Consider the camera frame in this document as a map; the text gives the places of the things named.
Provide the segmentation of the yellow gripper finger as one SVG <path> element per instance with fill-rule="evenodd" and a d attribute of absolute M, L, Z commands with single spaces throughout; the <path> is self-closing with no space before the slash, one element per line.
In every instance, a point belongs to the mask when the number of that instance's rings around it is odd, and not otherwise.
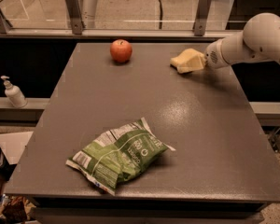
<path fill-rule="evenodd" d="M 185 74 L 197 70 L 202 70 L 205 67 L 205 60 L 200 57 L 194 57 L 187 61 L 183 61 L 177 66 L 177 72 L 179 74 Z"/>
<path fill-rule="evenodd" d="M 180 59 L 192 59 L 194 57 L 204 58 L 204 55 L 196 49 L 185 49 L 183 50 L 178 57 Z"/>

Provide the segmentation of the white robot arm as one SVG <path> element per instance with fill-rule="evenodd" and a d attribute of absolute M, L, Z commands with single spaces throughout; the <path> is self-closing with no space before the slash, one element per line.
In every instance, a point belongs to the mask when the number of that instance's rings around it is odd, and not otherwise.
<path fill-rule="evenodd" d="M 251 18 L 242 32 L 211 43 L 205 52 L 185 49 L 170 60 L 179 74 L 219 69 L 238 63 L 275 61 L 280 64 L 280 17 L 260 13 Z"/>

